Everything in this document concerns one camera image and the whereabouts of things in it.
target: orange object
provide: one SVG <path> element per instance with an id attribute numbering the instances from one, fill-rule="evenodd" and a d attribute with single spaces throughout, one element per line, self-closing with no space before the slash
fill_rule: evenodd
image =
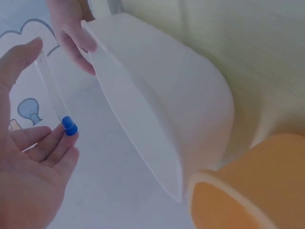
<path id="1" fill-rule="evenodd" d="M 198 229 L 305 229 L 305 138 L 275 135 L 189 183 Z"/>

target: curved white edge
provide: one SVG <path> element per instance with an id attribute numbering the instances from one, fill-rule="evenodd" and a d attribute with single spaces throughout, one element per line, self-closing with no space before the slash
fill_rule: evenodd
<path id="1" fill-rule="evenodd" d="M 169 133 L 169 124 L 166 122 L 166 118 L 164 116 L 164 114 L 162 114 L 161 109 L 151 109 L 151 106 L 155 107 L 158 105 L 157 101 L 154 101 L 153 98 L 154 96 L 149 96 L 147 95 L 147 93 L 151 94 L 153 93 L 152 90 L 149 90 L 149 86 L 145 85 L 145 82 L 139 82 L 139 78 L 137 78 L 136 80 L 134 80 L 133 78 L 131 78 L 131 75 L 129 73 L 129 71 L 126 69 L 125 65 L 123 64 L 123 62 L 121 60 L 119 60 L 118 55 L 115 55 L 115 51 L 113 51 L 113 49 L 107 45 L 105 42 L 100 41 L 100 39 L 97 39 L 96 35 L 94 34 L 94 32 L 91 31 L 89 25 L 87 22 L 82 21 L 81 25 L 83 27 L 83 29 L 85 29 L 98 43 L 98 45 L 102 48 L 102 50 L 104 52 L 106 52 L 111 58 L 112 61 L 115 62 L 115 64 L 118 66 L 118 68 L 123 68 L 124 71 L 127 72 L 127 74 L 125 74 L 126 76 L 129 76 L 128 80 L 129 82 L 131 82 L 134 85 L 134 88 L 138 89 L 137 91 L 141 94 L 142 98 L 145 100 L 147 106 L 150 108 L 150 111 L 152 114 L 154 114 L 155 119 L 159 122 L 159 127 L 160 129 L 163 131 L 164 134 L 164 138 L 171 142 L 174 150 L 176 153 L 175 155 L 172 155 L 174 157 L 174 163 L 176 164 L 175 166 L 175 174 L 176 174 L 176 190 L 173 191 L 172 188 L 169 188 L 167 184 L 165 184 L 165 182 L 162 182 L 162 179 L 160 178 L 160 175 L 158 175 L 158 173 L 156 172 L 155 169 L 152 168 L 152 166 L 150 165 L 150 163 L 146 160 L 146 158 L 143 156 L 143 154 L 141 153 L 140 149 L 137 147 L 137 144 L 134 143 L 132 137 L 129 134 L 129 131 L 127 130 L 126 126 L 124 125 L 124 123 L 122 123 L 122 120 L 119 118 L 118 113 L 115 112 L 111 102 L 109 101 L 109 98 L 107 98 L 107 93 L 105 92 L 105 89 L 103 89 L 103 85 L 102 82 L 99 80 L 99 83 L 101 85 L 102 90 L 105 93 L 105 97 L 108 100 L 108 103 L 110 105 L 110 107 L 112 108 L 114 114 L 116 115 L 118 121 L 120 122 L 120 124 L 122 125 L 123 129 L 125 130 L 126 134 L 128 135 L 129 139 L 131 140 L 131 142 L 133 143 L 133 145 L 135 146 L 135 148 L 137 149 L 137 151 L 139 152 L 140 156 L 142 157 L 142 159 L 144 160 L 144 162 L 146 163 L 146 165 L 148 166 L 148 168 L 151 170 L 151 172 L 153 173 L 153 175 L 156 177 L 156 179 L 158 180 L 158 182 L 160 183 L 160 185 L 166 190 L 166 192 L 173 198 L 175 199 L 176 202 L 181 202 L 182 198 L 183 198 L 183 193 L 185 191 L 184 186 L 185 181 L 184 181 L 184 177 L 183 177 L 183 163 L 182 163 L 182 154 L 177 154 L 177 152 L 179 152 L 177 146 L 177 143 L 175 142 L 174 138 L 170 137 L 172 136 L 171 133 Z M 91 58 L 91 62 L 94 66 L 95 69 L 97 69 L 96 63 L 94 64 L 94 61 L 92 61 L 92 53 L 89 53 L 90 58 Z"/>

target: palm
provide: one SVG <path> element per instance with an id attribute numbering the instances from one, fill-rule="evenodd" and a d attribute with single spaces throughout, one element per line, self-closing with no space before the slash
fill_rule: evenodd
<path id="1" fill-rule="evenodd" d="M 55 217 L 71 175 L 60 161 L 68 150 L 74 157 L 71 159 L 77 160 L 78 151 L 73 148 L 77 137 L 66 136 L 61 125 L 53 132 L 48 127 L 10 132 L 7 146 L 10 153 L 2 153 L 0 172 L 7 174 L 2 185 L 18 187 L 15 189 L 17 198 L 11 200 L 15 203 L 14 211 L 30 212 L 33 218 L 46 217 L 42 222 L 50 222 Z M 22 152 L 35 143 L 35 147 Z"/>

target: finger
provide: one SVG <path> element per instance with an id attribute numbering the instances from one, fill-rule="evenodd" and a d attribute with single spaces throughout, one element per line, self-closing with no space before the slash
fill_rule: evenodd
<path id="1" fill-rule="evenodd" d="M 77 148 L 70 148 L 63 158 L 53 166 L 53 169 L 62 177 L 64 184 L 67 185 L 80 156 Z"/>
<path id="2" fill-rule="evenodd" d="M 52 130 L 47 126 L 33 127 L 21 130 L 10 131 L 10 136 L 15 145 L 21 150 L 25 150 L 35 143 L 48 136 Z"/>
<path id="3" fill-rule="evenodd" d="M 73 39 L 77 47 L 83 48 L 89 52 L 95 52 L 97 44 L 92 36 L 81 27 L 80 22 L 72 21 L 65 28 L 65 32 Z"/>
<path id="4" fill-rule="evenodd" d="M 48 136 L 41 140 L 35 147 L 25 151 L 29 157 L 37 162 L 42 162 L 47 158 L 61 141 L 65 131 L 62 124 L 59 124 Z"/>
<path id="5" fill-rule="evenodd" d="M 37 59 L 41 50 L 42 39 L 40 37 L 25 45 L 11 48 L 0 59 L 0 85 L 10 91 L 21 72 Z"/>
<path id="6" fill-rule="evenodd" d="M 0 59 L 0 133 L 7 134 L 10 125 L 11 88 L 16 83 L 21 72 L 37 59 L 42 50 L 41 38 L 36 38 L 25 45 L 10 49 Z"/>
<path id="7" fill-rule="evenodd" d="M 72 58 L 72 60 L 78 66 L 80 66 L 80 68 L 83 69 L 85 72 L 87 72 L 91 75 L 95 75 L 95 70 L 94 70 L 92 64 L 90 64 L 82 56 L 81 52 L 79 51 L 79 49 L 75 45 L 72 38 L 68 34 L 66 34 L 65 32 L 59 33 L 57 35 L 57 37 L 58 37 L 58 41 L 59 41 L 60 45 L 62 46 L 62 48 L 64 48 L 67 51 L 68 55 Z"/>
<path id="8" fill-rule="evenodd" d="M 61 141 L 58 143 L 58 146 L 56 146 L 53 152 L 48 156 L 48 158 L 46 158 L 45 161 L 41 162 L 41 164 L 44 166 L 53 167 L 62 159 L 62 157 L 71 147 L 74 147 L 78 137 L 79 133 L 76 133 L 73 136 L 64 135 Z"/>

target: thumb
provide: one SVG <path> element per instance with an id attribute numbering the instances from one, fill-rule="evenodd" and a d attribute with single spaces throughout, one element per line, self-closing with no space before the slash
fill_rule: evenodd
<path id="1" fill-rule="evenodd" d="M 11 48 L 0 59 L 0 86 L 11 90 L 21 72 L 31 65 L 42 50 L 40 37 L 25 45 L 17 45 Z"/>
<path id="2" fill-rule="evenodd" d="M 37 59 L 42 50 L 41 38 L 10 49 L 0 59 L 0 136 L 10 125 L 10 91 L 21 72 Z"/>
<path id="3" fill-rule="evenodd" d="M 94 52 L 97 49 L 97 44 L 92 36 L 81 28 L 80 23 L 69 25 L 66 30 L 67 34 L 72 38 L 77 47 L 87 51 Z"/>

